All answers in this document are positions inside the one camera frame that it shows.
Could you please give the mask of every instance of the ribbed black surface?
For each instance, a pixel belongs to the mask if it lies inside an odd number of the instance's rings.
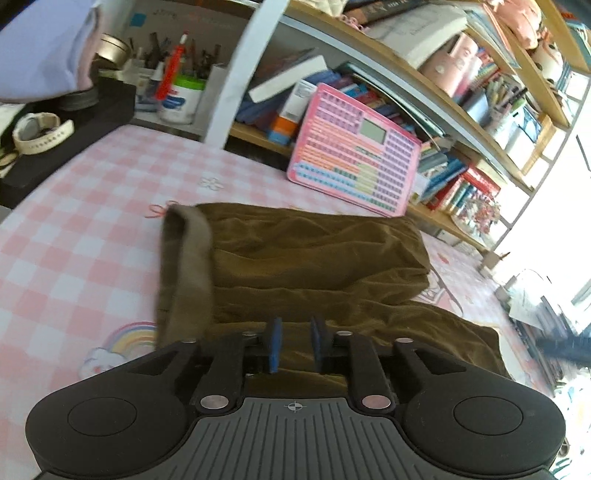
[[[198,422],[172,457],[125,480],[451,480],[425,462],[387,419],[353,412],[342,398],[246,399]],[[548,480],[538,472],[523,480]],[[58,480],[44,475],[40,480]]]

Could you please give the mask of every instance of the red marker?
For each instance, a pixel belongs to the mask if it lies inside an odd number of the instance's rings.
[[[178,43],[177,48],[174,50],[174,54],[170,59],[170,62],[168,62],[168,68],[164,73],[164,78],[162,79],[162,82],[160,82],[158,90],[156,90],[156,95],[154,95],[156,100],[164,100],[170,91],[170,87],[173,84],[174,78],[176,77],[178,71],[178,67],[181,63],[181,57],[183,56],[185,50],[184,45],[187,41],[188,33],[189,32],[183,33],[181,41]]]

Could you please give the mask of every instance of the notebook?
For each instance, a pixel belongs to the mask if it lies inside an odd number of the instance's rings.
[[[248,95],[255,103],[263,102],[278,93],[293,87],[301,79],[326,70],[322,55],[311,48],[290,55],[278,63],[261,70],[256,76],[255,86],[248,90]]]

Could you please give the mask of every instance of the pen holder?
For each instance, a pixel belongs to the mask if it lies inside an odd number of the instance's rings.
[[[491,121],[485,127],[487,133],[489,133],[492,138],[498,136],[505,128],[511,125],[513,118],[509,115],[507,111],[499,111],[497,109],[492,109],[490,112]]]

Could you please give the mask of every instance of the shelf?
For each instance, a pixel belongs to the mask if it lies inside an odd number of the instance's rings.
[[[238,122],[234,122],[234,125],[230,129],[230,136],[266,148],[267,150],[280,153],[288,158],[291,157],[291,152],[293,150],[291,147],[285,147],[267,140],[265,134],[259,129],[251,127],[250,125],[239,124]]]
[[[363,62],[368,68],[403,88],[409,100],[418,98],[422,105],[435,112],[453,128],[463,143],[480,151],[495,168],[506,174],[522,190],[528,192],[519,168],[501,146],[478,125],[449,95],[428,80],[390,48],[367,35],[314,8],[293,0],[285,10],[282,23],[338,48]]]
[[[501,55],[499,51],[476,30],[474,30],[472,27],[467,27],[467,29],[464,30],[464,33],[469,35],[472,40],[478,44],[478,46],[485,49],[485,51],[492,57],[492,59],[495,61],[495,64],[501,69],[503,73],[508,75],[517,74],[515,69],[509,65],[509,63],[507,63],[503,55]]]
[[[248,19],[252,16],[259,3],[252,0],[166,0],[177,4],[191,5],[214,10],[233,17]]]
[[[519,44],[513,32],[507,27],[503,27],[503,30],[513,49],[515,59],[521,65],[521,69],[517,72],[517,75],[523,84],[527,87],[542,111],[548,114],[555,126],[564,129],[570,128],[569,120],[566,118],[552,90],[550,90],[548,81],[542,76],[538,67],[535,66],[534,61]]]
[[[195,124],[169,124],[153,112],[135,112],[133,123],[141,127],[148,127],[161,132],[169,132],[170,130],[187,132],[188,134],[192,134],[190,137],[199,137],[203,135],[203,130]]]
[[[544,25],[552,33],[552,39],[558,45],[560,53],[569,62],[570,67],[580,73],[589,74],[587,62],[581,53],[577,41],[553,0],[537,0],[536,3],[544,14]]]
[[[550,117],[548,117],[548,115],[545,113],[540,115],[538,122],[542,126],[542,129],[540,130],[538,141],[535,143],[534,151],[531,153],[529,160],[521,169],[524,175],[527,175],[530,172],[556,133],[556,127],[552,125],[552,120],[550,120]]]
[[[481,244],[480,242],[478,242],[478,240],[462,232],[456,226],[456,224],[453,223],[451,217],[444,212],[440,212],[438,210],[432,212],[421,203],[417,205],[409,203],[407,208],[407,215],[415,216],[420,220],[424,220],[427,223],[435,225],[441,230],[445,230],[446,232],[458,237],[462,242],[466,242],[467,244],[473,246],[481,253],[486,253],[489,251],[489,249],[486,246],[484,246],[484,244]]]

